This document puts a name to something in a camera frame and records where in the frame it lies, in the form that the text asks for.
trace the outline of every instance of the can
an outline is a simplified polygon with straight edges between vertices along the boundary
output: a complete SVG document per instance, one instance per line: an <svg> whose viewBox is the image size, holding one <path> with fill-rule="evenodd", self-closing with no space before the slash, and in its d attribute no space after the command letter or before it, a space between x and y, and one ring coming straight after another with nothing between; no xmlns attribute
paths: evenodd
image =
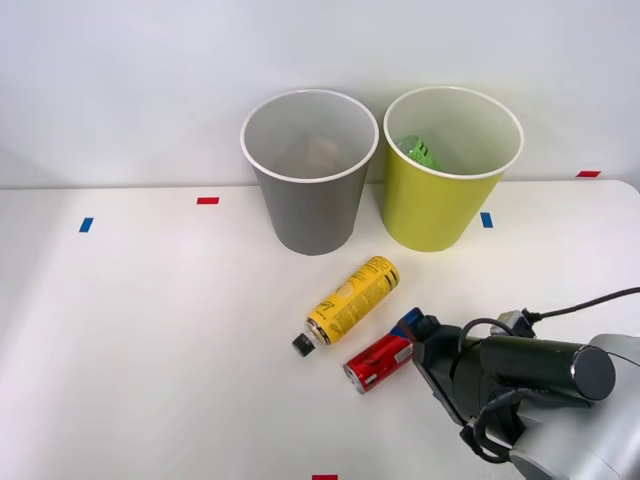
<svg viewBox="0 0 640 480"><path fill-rule="evenodd" d="M398 286L400 275L386 258L371 258L309 314L293 346L306 357L316 345L332 345Z"/></svg>
<svg viewBox="0 0 640 480"><path fill-rule="evenodd" d="M424 315L419 308L407 313L408 326ZM365 394L411 360L413 344L398 326L343 365L344 372L359 393Z"/></svg>

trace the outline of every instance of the white table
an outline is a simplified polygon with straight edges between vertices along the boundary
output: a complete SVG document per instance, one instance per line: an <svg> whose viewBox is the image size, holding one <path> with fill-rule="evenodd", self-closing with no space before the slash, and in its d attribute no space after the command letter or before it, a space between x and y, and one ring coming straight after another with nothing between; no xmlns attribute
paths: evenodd
<svg viewBox="0 0 640 480"><path fill-rule="evenodd" d="M473 455L412 366L360 396L341 365L414 306L462 325L640 285L640 196L501 183L482 208L494 228L478 216L437 254L389 237L380 196L365 188L345 246L305 257L278 243L257 187L0 192L0 478L519 478ZM399 287L300 358L308 311L374 254ZM632 296L538 334L639 335L639 314Z"/></svg>

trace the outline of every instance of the black cable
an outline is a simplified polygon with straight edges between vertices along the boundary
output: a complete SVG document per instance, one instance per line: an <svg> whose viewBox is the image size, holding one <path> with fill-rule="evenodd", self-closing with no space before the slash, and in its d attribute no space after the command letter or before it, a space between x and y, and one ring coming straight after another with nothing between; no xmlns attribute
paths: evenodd
<svg viewBox="0 0 640 480"><path fill-rule="evenodd" d="M505 407L511 407L527 398L535 400L535 399L545 398L547 395L548 395L548 392L544 390L533 390L531 388L516 388L514 390L510 390L506 393L503 393L502 395L499 395L498 397L491 400L484 407L482 407L482 409L480 410L480 413L478 414L478 418L476 419L475 424L473 425L473 437L477 445L495 454L496 458L505 459L505 461L507 461L509 459L509 454L511 453L511 449L505 446L502 446L492 440L489 440L489 438L487 438L487 426L489 424L489 418L497 410L500 410Z"/></svg>
<svg viewBox="0 0 640 480"><path fill-rule="evenodd" d="M462 330L460 331L460 336L458 337L458 352L462 353L462 349L464 347L464 341L467 339L467 335L469 331L475 327L476 325L489 324L495 325L496 327L500 327L502 330L507 332L509 336L516 337L516 332L514 332L511 327L508 325L499 322L498 320L494 320L493 318L477 318L475 320L471 320L467 323Z"/></svg>
<svg viewBox="0 0 640 480"><path fill-rule="evenodd" d="M523 314L531 323L539 322L543 318L549 317L557 317L559 315L566 315L567 313L577 312L578 310L582 310L584 308L593 307L594 305L599 305L604 302L608 302L609 300L615 300L616 298L624 297L626 295L631 295L634 293L640 293L640 287L627 288L625 290L620 290L619 292L610 293L609 295L605 295L603 297L594 298L593 300L589 300L588 302L580 303L573 307L563 308L561 310L553 310L551 312L546 313L533 313L523 311Z"/></svg>

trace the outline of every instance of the white wall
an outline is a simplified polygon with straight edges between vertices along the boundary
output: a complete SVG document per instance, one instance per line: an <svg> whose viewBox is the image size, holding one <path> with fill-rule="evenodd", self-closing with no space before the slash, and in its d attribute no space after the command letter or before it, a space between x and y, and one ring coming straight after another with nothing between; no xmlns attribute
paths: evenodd
<svg viewBox="0 0 640 480"><path fill-rule="evenodd" d="M520 117L512 178L640 186L638 25L633 0L4 0L0 186L254 183L258 101L326 87L381 118L441 83Z"/></svg>

